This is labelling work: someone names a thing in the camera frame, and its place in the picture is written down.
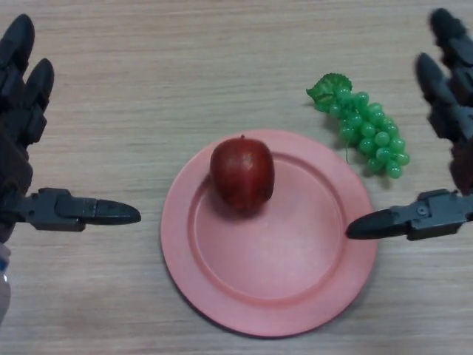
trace red apple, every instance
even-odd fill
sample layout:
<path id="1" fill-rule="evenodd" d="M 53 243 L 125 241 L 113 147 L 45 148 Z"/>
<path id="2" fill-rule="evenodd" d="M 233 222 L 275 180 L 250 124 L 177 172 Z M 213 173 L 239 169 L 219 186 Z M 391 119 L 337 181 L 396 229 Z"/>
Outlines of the red apple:
<path id="1" fill-rule="evenodd" d="M 220 143 L 210 162 L 217 194 L 237 212 L 255 212 L 273 195 L 274 162 L 261 141 L 231 138 Z"/>

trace plate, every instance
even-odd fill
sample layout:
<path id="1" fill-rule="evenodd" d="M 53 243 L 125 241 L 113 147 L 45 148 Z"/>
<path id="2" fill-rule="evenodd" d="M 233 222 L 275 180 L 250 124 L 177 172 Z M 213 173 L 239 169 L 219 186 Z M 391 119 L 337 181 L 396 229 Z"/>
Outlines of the plate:
<path id="1" fill-rule="evenodd" d="M 161 247 L 183 296 L 233 331 L 286 337 L 340 314 L 366 283 L 376 240 L 348 240 L 346 227 L 372 212 L 356 173 L 332 150 L 292 132 L 242 132 L 273 153 L 272 198 L 238 217 L 216 198 L 208 171 L 222 138 L 195 155 L 163 207 Z"/>

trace grapes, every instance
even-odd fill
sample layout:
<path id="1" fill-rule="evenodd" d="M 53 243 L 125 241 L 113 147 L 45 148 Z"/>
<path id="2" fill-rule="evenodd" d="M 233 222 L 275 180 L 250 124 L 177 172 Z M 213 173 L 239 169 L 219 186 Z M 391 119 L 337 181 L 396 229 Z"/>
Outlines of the grapes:
<path id="1" fill-rule="evenodd" d="M 336 102 L 334 102 L 334 103 L 332 104 L 332 106 L 330 106 L 329 113 L 330 113 L 330 115 L 332 115 L 333 117 L 340 118 L 340 115 L 341 115 L 341 105 L 340 105 L 340 104 L 337 104 Z"/>
<path id="2" fill-rule="evenodd" d="M 399 179 L 403 166 L 410 162 L 404 151 L 406 142 L 399 136 L 399 128 L 382 105 L 369 103 L 365 92 L 352 92 L 351 81 L 342 74 L 327 74 L 307 94 L 316 108 L 337 118 L 339 135 L 349 146 L 354 146 L 366 159 L 372 173 L 385 172 Z"/>
<path id="3" fill-rule="evenodd" d="M 387 176 L 393 179 L 399 179 L 402 176 L 402 167 L 393 160 L 389 160 L 386 163 Z"/>
<path id="4" fill-rule="evenodd" d="M 370 97 L 365 92 L 358 92 L 357 94 L 355 94 L 355 97 L 353 100 L 355 101 L 355 107 L 357 109 L 360 109 L 368 105 L 368 101 L 370 100 Z"/>
<path id="5" fill-rule="evenodd" d="M 374 127 L 370 122 L 363 122 L 360 128 L 360 133 L 366 138 L 374 137 L 376 134 L 376 127 Z"/>
<path id="6" fill-rule="evenodd" d="M 348 115 L 348 123 L 351 127 L 358 128 L 363 124 L 363 118 L 358 113 L 353 112 Z"/>
<path id="7" fill-rule="evenodd" d="M 389 144 L 389 135 L 386 132 L 379 132 L 375 136 L 375 143 L 377 146 L 387 146 Z"/>
<path id="8" fill-rule="evenodd" d="M 382 163 L 386 163 L 391 158 L 391 150 L 388 147 L 382 146 L 376 150 L 376 159 Z"/>
<path id="9" fill-rule="evenodd" d="M 402 153 L 405 146 L 406 142 L 404 142 L 404 139 L 399 137 L 394 137 L 391 142 L 389 142 L 389 148 L 393 153 Z"/>
<path id="10" fill-rule="evenodd" d="M 366 156 L 371 156 L 376 152 L 376 143 L 372 138 L 364 138 L 358 145 L 358 149 Z"/>
<path id="11" fill-rule="evenodd" d="M 394 159 L 401 166 L 405 166 L 405 165 L 409 164 L 409 162 L 411 160 L 409 154 L 404 153 L 404 152 L 396 154 Z"/>
<path id="12" fill-rule="evenodd" d="M 373 126 L 380 127 L 383 123 L 384 113 L 382 112 L 370 112 L 368 115 L 368 120 L 373 124 Z"/>
<path id="13" fill-rule="evenodd" d="M 384 127 L 384 130 L 387 132 L 388 135 L 391 137 L 398 137 L 399 128 L 395 124 L 388 124 Z"/>

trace wood grain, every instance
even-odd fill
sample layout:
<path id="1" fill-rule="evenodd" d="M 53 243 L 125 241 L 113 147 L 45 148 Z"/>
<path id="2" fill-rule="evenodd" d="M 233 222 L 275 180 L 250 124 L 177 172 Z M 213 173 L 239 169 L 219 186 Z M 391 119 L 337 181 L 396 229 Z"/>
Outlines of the wood grain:
<path id="1" fill-rule="evenodd" d="M 344 72 L 398 122 L 412 163 L 399 181 L 364 182 L 377 209 L 452 188 L 412 62 L 438 56 L 426 17 L 438 0 L 3 0 L 36 26 L 31 63 L 56 82 L 31 148 L 33 189 L 123 200 L 143 222 L 82 234 L 18 226 L 8 243 L 10 310 L 0 353 L 35 355 L 470 354 L 471 226 L 458 235 L 381 243 L 370 284 L 323 328 L 262 341 L 226 333 L 178 296 L 159 248 L 166 192 L 207 143 L 244 129 L 288 129 L 332 146 L 304 90 Z M 449 9 L 473 28 L 473 2 Z M 338 149 L 340 156 L 344 150 Z"/>

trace plastic fruit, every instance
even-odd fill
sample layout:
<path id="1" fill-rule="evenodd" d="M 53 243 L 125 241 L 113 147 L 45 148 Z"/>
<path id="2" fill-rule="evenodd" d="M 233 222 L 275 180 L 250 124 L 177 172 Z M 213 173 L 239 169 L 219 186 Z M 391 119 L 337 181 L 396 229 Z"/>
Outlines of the plastic fruit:
<path id="1" fill-rule="evenodd" d="M 405 152 L 406 142 L 399 136 L 399 127 L 386 116 L 382 105 L 369 104 L 368 94 L 352 90 L 349 78 L 332 72 L 306 92 L 318 111 L 336 118 L 341 139 L 364 155 L 372 173 L 386 172 L 389 177 L 399 179 L 403 174 L 402 167 L 410 162 L 410 156 Z"/>
<path id="2" fill-rule="evenodd" d="M 230 138 L 212 153 L 210 177 L 215 191 L 233 210 L 251 213 L 273 195 L 274 161 L 261 141 Z"/>

